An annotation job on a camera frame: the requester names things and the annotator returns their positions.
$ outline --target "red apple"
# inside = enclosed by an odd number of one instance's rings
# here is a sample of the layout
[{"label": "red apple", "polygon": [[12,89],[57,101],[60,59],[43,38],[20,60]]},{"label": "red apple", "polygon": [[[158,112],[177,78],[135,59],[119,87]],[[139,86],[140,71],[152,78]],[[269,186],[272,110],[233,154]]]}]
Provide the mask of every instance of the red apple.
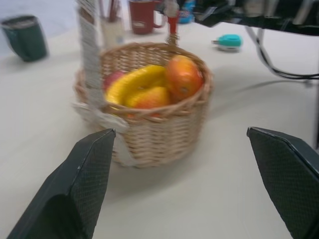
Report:
[{"label": "red apple", "polygon": [[124,73],[122,71],[115,71],[115,72],[111,73],[110,75],[104,77],[103,91],[106,92],[107,89],[122,76],[124,76]]}]

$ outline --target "basket handle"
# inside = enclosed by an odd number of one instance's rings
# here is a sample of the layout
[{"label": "basket handle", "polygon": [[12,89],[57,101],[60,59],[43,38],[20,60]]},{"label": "basket handle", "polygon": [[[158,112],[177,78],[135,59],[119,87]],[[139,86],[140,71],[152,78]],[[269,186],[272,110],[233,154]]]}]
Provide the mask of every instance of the basket handle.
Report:
[{"label": "basket handle", "polygon": [[172,47],[177,47],[177,40],[178,40],[178,36],[177,34],[170,34],[168,36],[168,38],[166,39],[166,42],[168,43],[168,45],[172,46]]},{"label": "basket handle", "polygon": [[100,50],[95,28],[96,0],[77,0],[80,21],[82,61],[88,105],[93,108],[105,106],[101,87]]}]

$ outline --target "red mug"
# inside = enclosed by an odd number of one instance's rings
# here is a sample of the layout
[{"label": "red mug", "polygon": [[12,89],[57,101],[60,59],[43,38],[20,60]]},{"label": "red mug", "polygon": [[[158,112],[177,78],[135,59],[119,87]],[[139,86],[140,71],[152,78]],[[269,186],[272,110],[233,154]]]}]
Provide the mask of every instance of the red mug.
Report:
[{"label": "red mug", "polygon": [[130,0],[131,26],[135,34],[148,34],[153,28],[161,28],[165,25],[164,16],[162,24],[154,23],[155,6],[158,0]]}]

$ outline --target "orange fruit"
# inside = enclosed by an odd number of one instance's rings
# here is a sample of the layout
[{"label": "orange fruit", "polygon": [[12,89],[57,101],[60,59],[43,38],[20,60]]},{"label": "orange fruit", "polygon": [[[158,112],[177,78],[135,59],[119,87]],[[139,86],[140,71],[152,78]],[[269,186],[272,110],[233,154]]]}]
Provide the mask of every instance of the orange fruit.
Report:
[{"label": "orange fruit", "polygon": [[126,100],[127,107],[136,109],[152,109],[168,106],[169,104],[169,92],[167,88],[160,86],[140,90]]},{"label": "orange fruit", "polygon": [[193,96],[203,85],[202,75],[197,65],[188,57],[174,56],[165,71],[168,90],[174,101]]}]

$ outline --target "dark green cup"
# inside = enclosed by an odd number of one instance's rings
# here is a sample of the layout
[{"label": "dark green cup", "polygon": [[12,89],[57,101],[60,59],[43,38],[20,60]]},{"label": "dark green cup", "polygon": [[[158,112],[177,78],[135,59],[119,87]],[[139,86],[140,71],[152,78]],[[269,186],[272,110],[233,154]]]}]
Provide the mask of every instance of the dark green cup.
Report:
[{"label": "dark green cup", "polygon": [[35,16],[18,16],[3,20],[1,27],[11,49],[23,61],[39,60],[47,55],[40,23]]}]

